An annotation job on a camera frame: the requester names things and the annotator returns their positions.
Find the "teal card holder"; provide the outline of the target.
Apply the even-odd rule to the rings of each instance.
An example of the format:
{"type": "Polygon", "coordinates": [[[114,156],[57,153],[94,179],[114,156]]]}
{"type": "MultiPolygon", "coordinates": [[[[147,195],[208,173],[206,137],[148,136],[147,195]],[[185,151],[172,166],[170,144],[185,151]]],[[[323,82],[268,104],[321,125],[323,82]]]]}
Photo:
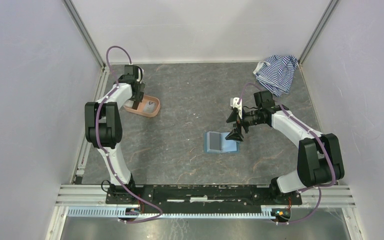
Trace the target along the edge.
{"type": "Polygon", "coordinates": [[[233,154],[239,152],[239,143],[226,140],[228,132],[208,131],[204,136],[203,151],[207,154],[233,154]]]}

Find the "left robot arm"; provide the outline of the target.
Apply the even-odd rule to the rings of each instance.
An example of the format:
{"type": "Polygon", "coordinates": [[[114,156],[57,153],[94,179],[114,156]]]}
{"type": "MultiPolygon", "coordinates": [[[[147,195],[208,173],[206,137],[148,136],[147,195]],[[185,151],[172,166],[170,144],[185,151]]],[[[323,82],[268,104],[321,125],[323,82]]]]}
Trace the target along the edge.
{"type": "Polygon", "coordinates": [[[133,203],[137,190],[120,147],[123,128],[120,108],[128,104],[136,110],[144,98],[143,70],[133,64],[125,65],[124,73],[110,92],[84,107],[85,138],[98,149],[110,174],[106,191],[107,202],[133,203]]]}

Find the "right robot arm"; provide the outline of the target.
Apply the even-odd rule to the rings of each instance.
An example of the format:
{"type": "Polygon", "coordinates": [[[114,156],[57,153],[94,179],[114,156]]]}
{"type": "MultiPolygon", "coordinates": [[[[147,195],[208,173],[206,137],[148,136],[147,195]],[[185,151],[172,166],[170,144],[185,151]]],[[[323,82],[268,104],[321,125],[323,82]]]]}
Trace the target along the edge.
{"type": "Polygon", "coordinates": [[[245,111],[242,99],[231,98],[232,112],[227,123],[233,124],[226,140],[242,142],[244,133],[256,125],[266,124],[281,132],[298,149],[294,171],[272,179],[269,199],[282,204],[289,193],[304,192],[312,187],[330,187],[345,176],[338,137],[317,131],[301,120],[283,104],[276,102],[268,90],[254,93],[255,107],[245,111]]]}

